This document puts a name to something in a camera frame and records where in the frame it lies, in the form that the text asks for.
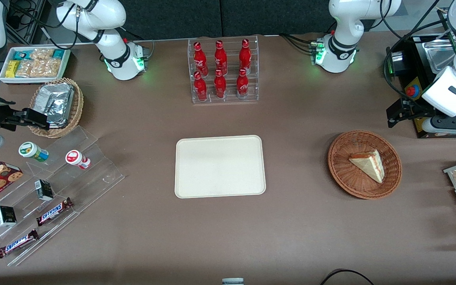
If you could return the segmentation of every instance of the coca-cola bottle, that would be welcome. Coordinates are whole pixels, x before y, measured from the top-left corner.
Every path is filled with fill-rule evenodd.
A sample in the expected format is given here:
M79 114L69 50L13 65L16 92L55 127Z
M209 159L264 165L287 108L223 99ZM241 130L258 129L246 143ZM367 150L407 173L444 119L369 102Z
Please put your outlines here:
M214 53L214 58L216 60L216 69L220 69L223 72L223 75L226 75L228 73L228 58L221 40L216 40L216 52Z
M249 40L242 40L242 49L239 53L240 67L246 70L246 74L251 73L251 50L249 49Z
M214 86L216 87L216 96L219 99L224 99L224 94L226 92L226 79L224 78L223 72L220 69L216 70Z
M241 68L239 71L239 78L237 78L237 97L239 99L246 99L247 98L247 87L249 84L249 80L246 76L246 70Z
M201 78L200 72L195 72L195 92L197 94L199 101L206 101L207 100L207 85L205 84L205 80Z
M207 57L203 50L201 50L201 44L199 42L195 42L193 44L195 48L195 65L197 70L200 72L202 77L205 77L209 74L209 68L207 67Z

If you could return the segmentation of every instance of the cake slice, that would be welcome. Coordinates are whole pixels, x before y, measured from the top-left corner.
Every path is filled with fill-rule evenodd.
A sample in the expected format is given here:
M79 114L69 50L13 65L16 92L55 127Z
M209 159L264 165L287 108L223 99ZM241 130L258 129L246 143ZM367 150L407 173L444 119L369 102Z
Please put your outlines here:
M381 162L380 153L378 150L373 150L368 153L357 153L350 155L350 161L355 164L363 172L369 175L375 182L382 183L385 177L385 170Z

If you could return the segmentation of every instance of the table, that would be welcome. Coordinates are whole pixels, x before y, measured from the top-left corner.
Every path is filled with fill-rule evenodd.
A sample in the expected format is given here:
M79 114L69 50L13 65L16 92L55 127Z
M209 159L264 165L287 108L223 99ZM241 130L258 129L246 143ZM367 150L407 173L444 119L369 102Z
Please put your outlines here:
M127 177L23 264L0 263L0 284L301 285L336 268L376 284L456 284L456 196L442 173L456 165L456 139L416 139L411 122L387 128L397 95L381 67L396 38L366 33L341 74L311 66L282 38L259 39L260 101L244 105L193 106L187 40L157 42L148 72L127 82L94 45L75 47L65 76L84 92L81 125ZM0 96L24 108L36 88L2 84ZM331 141L353 129L398 151L403 178L389 197L357 199L329 174ZM20 143L52 142L25 127L0 134L0 160L19 166ZM178 199L177 141L228 135L261 137L265 193Z

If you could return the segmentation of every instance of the round wicker basket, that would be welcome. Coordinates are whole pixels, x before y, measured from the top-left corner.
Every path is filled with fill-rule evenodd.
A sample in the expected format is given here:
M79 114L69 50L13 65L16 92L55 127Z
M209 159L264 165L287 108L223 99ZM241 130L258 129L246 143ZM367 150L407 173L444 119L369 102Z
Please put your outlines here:
M68 125L62 129L50 129L47 131L42 130L40 128L36 128L36 127L29 127L31 129L31 132L33 132L35 135L39 135L42 137L49 137L51 139L63 137L65 135L67 135L69 132L73 131L73 129L78 125L78 122L80 121L80 117L82 115L82 107L84 106L84 96L82 94L82 90L80 90L80 88L78 88L78 85L75 83L75 81L68 79L68 78L56 79L54 81L45 83L44 86L50 85L50 84L59 84L59 83L71 84L75 89L73 102L71 103L71 108L70 108ZM38 90L34 93L34 96L31 99L31 104L29 105L30 108L33 107L34 101L36 100L36 95L38 95L39 90L40 89L38 88Z
M351 154L369 152L374 148L380 153L385 169L381 184L349 161ZM364 130L345 132L333 141L328 151L328 167L335 181L347 193L363 199L390 195L402 179L402 164L393 146L379 135Z

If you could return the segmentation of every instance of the small black box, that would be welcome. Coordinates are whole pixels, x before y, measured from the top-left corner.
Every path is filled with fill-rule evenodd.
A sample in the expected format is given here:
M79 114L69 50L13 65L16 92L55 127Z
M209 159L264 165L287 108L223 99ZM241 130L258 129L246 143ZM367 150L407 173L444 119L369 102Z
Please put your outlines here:
M36 189L36 194L38 195L38 199L44 201L50 201L54 199L54 193L52 193L52 187L50 187L50 183L44 180L36 180L34 182L34 188Z
M15 211L9 206L0 206L0 227L9 227L17 224Z

